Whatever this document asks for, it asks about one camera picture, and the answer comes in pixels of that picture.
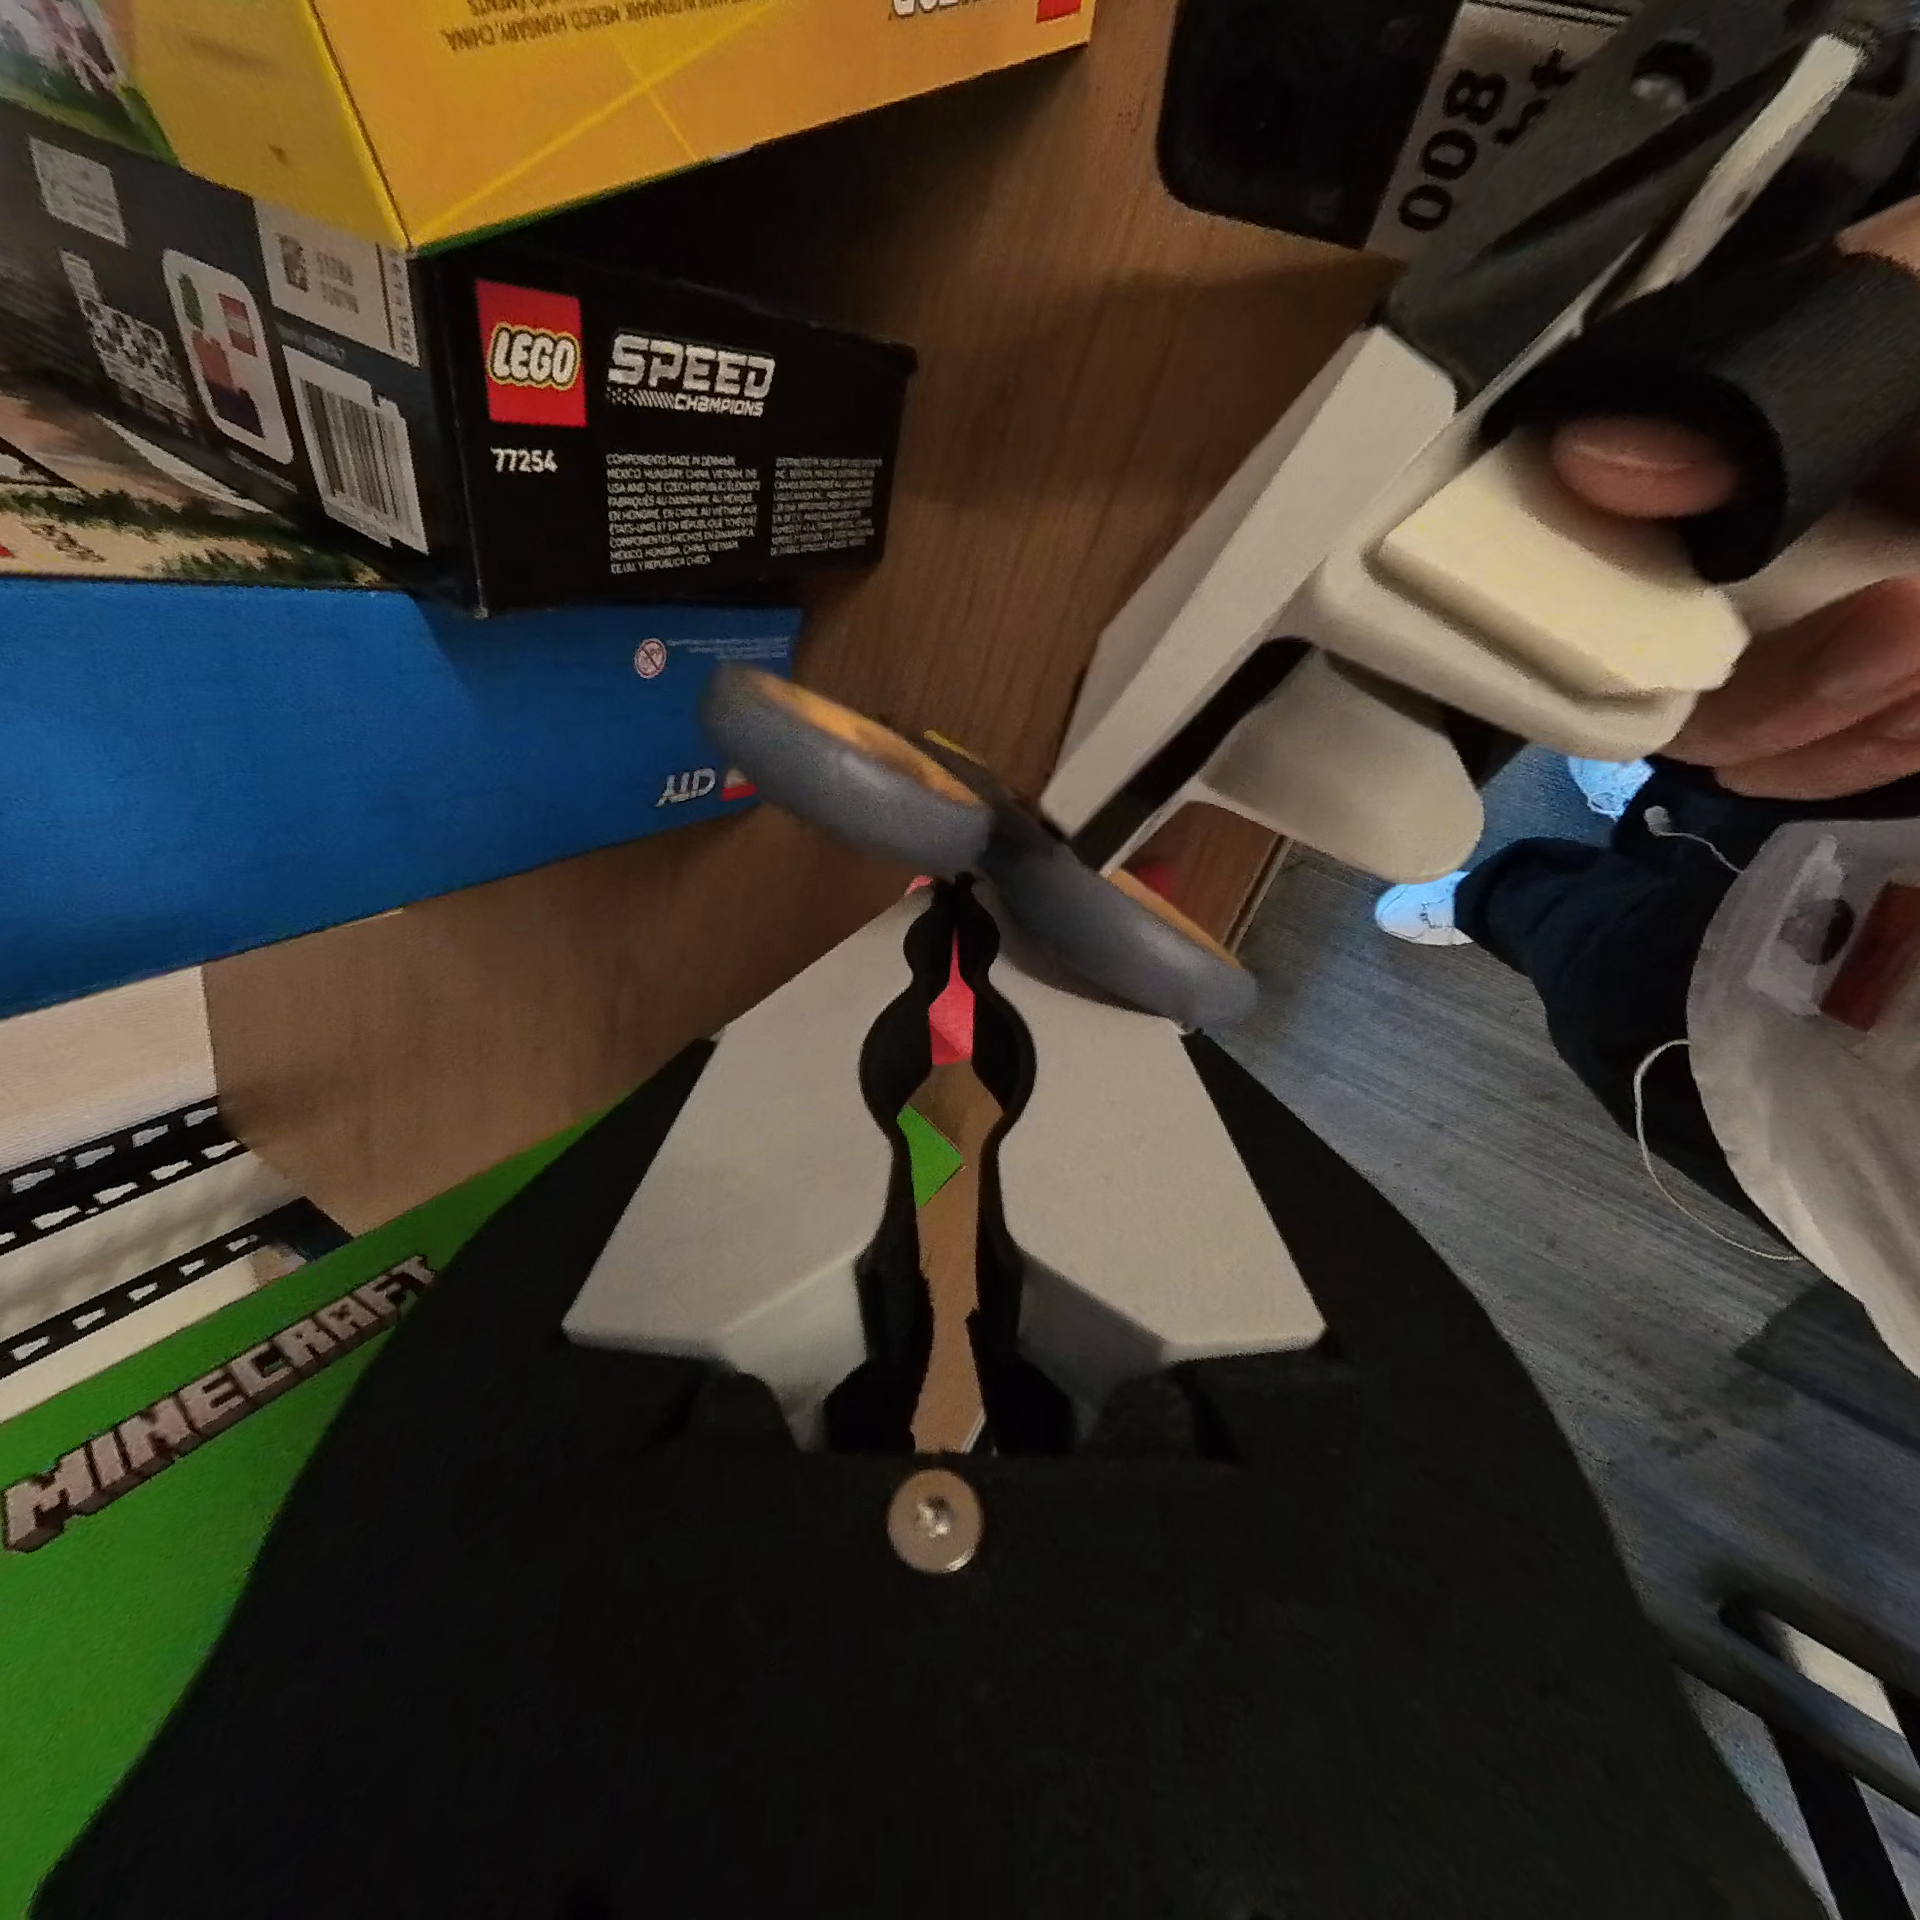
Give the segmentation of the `grey and yellow scissors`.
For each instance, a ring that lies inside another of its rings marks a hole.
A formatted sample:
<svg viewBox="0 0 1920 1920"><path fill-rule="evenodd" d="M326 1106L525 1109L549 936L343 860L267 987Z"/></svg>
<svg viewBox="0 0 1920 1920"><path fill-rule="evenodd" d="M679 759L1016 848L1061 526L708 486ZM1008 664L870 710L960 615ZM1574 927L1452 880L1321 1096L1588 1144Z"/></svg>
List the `grey and yellow scissors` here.
<svg viewBox="0 0 1920 1920"><path fill-rule="evenodd" d="M1020 933L1094 993L1186 1031L1250 1016L1255 978L1129 873L1074 851L1007 780L785 678L722 664L702 724L765 802L928 879L982 879Z"/></svg>

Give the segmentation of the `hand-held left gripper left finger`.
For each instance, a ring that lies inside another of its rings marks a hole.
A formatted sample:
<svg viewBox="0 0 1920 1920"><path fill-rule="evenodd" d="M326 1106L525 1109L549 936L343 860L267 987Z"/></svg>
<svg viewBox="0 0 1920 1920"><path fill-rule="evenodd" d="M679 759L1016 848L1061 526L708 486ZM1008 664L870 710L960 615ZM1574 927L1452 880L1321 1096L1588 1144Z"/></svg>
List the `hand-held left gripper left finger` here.
<svg viewBox="0 0 1920 1920"><path fill-rule="evenodd" d="M747 1373L803 1446L909 1446L934 1311L897 1117L931 1071L960 901L902 895L711 1041L571 1343Z"/></svg>

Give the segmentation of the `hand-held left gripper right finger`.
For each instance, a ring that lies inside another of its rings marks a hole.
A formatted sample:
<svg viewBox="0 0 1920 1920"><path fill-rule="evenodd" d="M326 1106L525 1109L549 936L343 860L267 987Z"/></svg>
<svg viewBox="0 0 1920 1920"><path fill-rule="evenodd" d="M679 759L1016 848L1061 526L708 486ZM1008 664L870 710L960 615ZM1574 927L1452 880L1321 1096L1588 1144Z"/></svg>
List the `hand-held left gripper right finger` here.
<svg viewBox="0 0 1920 1920"><path fill-rule="evenodd" d="M998 1106L969 1315L989 1442L1081 1442L1125 1384L1318 1346L1192 1035L1091 994L986 883L960 899L960 975Z"/></svg>

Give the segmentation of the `wooden desk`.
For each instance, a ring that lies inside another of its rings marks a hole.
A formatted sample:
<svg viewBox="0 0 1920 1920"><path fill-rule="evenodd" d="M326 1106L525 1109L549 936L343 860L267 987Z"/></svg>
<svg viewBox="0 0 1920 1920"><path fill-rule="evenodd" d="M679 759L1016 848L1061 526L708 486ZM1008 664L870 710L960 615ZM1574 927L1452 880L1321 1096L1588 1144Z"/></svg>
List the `wooden desk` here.
<svg viewBox="0 0 1920 1920"><path fill-rule="evenodd" d="M1385 268L1178 208L1169 3L1091 46L582 209L579 240L918 352L884 561L798 586L798 679L1027 793L1091 650ZM776 810L212 962L239 1130L355 1232L598 1115L906 889Z"/></svg>

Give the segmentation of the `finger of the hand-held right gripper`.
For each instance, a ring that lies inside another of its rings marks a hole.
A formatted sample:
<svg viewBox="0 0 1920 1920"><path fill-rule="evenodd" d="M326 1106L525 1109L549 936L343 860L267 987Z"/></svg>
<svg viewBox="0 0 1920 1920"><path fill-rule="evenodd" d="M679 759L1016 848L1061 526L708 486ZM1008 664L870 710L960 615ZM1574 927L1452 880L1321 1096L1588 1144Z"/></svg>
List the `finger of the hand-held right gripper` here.
<svg viewBox="0 0 1920 1920"><path fill-rule="evenodd" d="M1443 370L1375 324L1334 351L1221 491L1103 628L1040 815L1115 866L1164 820L1150 761L1278 629L1287 600L1363 507L1455 413Z"/></svg>
<svg viewBox="0 0 1920 1920"><path fill-rule="evenodd" d="M1484 825L1440 710L1323 653L1229 731L1192 800L1388 883L1462 870Z"/></svg>

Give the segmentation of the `person's white shirt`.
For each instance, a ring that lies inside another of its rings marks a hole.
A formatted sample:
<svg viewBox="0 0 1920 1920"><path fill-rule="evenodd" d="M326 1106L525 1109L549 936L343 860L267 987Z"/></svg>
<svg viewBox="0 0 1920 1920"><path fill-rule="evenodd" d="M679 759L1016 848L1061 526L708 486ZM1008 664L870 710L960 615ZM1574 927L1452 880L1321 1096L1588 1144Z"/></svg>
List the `person's white shirt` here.
<svg viewBox="0 0 1920 1920"><path fill-rule="evenodd" d="M1752 1209L1916 1371L1916 982L1871 1035L1821 1017L1916 820L1776 828L1722 899L1687 994L1691 1079Z"/></svg>

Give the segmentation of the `red-brown badge clip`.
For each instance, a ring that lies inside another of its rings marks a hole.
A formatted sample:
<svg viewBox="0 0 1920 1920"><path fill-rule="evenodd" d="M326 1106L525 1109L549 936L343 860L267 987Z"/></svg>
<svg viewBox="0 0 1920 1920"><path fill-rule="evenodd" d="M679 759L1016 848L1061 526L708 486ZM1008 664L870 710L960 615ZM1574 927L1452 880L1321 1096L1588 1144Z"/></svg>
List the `red-brown badge clip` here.
<svg viewBox="0 0 1920 1920"><path fill-rule="evenodd" d="M1891 879L1865 905L1818 1013L1859 1035L1891 1020L1916 982L1916 880Z"/></svg>

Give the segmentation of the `black toy box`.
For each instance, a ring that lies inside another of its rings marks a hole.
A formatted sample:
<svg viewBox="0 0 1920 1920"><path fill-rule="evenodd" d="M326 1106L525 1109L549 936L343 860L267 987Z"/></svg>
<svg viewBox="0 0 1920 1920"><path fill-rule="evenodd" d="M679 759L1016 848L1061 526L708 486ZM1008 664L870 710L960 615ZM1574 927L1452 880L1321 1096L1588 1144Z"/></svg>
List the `black toy box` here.
<svg viewBox="0 0 1920 1920"><path fill-rule="evenodd" d="M479 615L884 552L906 348L549 246L406 254L3 101L3 348L247 565Z"/></svg>

